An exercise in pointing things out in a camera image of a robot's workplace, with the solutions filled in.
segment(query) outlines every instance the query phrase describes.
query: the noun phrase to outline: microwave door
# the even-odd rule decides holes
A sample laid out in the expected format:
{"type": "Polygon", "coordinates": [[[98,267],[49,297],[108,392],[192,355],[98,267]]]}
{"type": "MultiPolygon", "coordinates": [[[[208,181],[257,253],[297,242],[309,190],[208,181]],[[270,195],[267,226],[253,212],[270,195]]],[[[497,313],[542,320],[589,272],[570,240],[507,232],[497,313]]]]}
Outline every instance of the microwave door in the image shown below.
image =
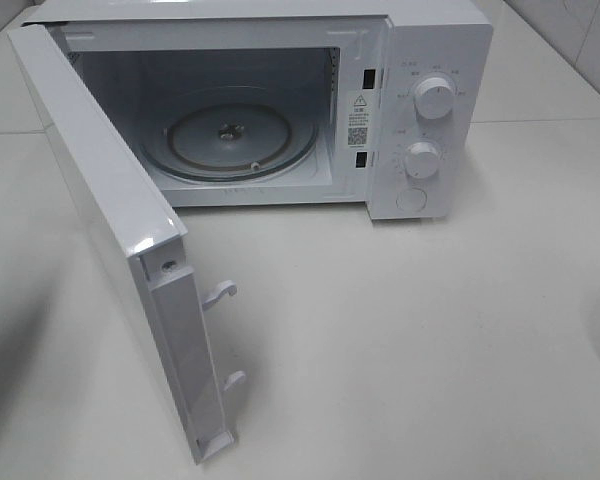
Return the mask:
{"type": "MultiPolygon", "coordinates": [[[[235,285],[223,282],[201,300],[183,247],[186,228],[61,47],[41,25],[9,36],[92,244],[194,460],[205,460],[233,437],[203,310],[235,285]]],[[[228,383],[240,378],[232,374],[228,383]]]]}

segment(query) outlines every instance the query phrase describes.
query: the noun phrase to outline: white knob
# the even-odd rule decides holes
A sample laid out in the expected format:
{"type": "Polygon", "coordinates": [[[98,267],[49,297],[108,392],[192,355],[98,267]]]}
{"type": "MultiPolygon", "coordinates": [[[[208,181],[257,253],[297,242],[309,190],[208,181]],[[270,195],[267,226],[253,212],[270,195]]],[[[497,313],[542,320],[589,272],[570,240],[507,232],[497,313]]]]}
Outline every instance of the white knob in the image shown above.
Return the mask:
{"type": "Polygon", "coordinates": [[[418,113],[429,120],[444,117],[453,108],[455,91],[453,82],[445,77],[424,79],[414,94],[418,113]]]}
{"type": "Polygon", "coordinates": [[[429,178],[440,168],[442,154],[431,142],[418,142],[407,148],[404,161],[407,173],[413,178],[429,178]]]}

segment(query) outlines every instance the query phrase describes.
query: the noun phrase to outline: microwave top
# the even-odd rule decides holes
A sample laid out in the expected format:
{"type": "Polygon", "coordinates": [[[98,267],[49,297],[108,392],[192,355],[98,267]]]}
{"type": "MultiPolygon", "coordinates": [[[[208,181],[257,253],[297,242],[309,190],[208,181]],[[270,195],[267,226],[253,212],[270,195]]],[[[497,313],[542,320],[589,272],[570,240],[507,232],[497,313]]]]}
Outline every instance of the microwave top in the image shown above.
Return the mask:
{"type": "Polygon", "coordinates": [[[368,16],[395,26],[488,23],[471,0],[47,0],[27,24],[368,16]]]}

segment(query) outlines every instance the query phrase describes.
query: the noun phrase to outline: warning label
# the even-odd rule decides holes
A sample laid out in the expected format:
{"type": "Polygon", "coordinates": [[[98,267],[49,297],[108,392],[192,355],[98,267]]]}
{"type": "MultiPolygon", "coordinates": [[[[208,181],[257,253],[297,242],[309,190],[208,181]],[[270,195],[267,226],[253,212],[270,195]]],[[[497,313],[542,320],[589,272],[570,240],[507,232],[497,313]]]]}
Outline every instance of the warning label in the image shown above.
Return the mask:
{"type": "Polygon", "coordinates": [[[349,92],[346,112],[346,145],[363,149],[369,145],[371,124],[375,112],[375,92],[361,90],[349,92]]]}

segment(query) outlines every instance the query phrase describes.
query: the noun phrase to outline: microwave oven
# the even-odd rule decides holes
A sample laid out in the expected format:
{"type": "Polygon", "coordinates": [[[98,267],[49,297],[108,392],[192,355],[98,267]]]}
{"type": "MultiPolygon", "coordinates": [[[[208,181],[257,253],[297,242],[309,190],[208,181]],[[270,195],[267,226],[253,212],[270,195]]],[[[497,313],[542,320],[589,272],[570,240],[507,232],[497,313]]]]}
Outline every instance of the microwave oven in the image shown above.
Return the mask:
{"type": "Polygon", "coordinates": [[[173,207],[444,216],[491,41],[470,0],[47,0],[10,32],[194,460],[234,440],[173,207]]]}

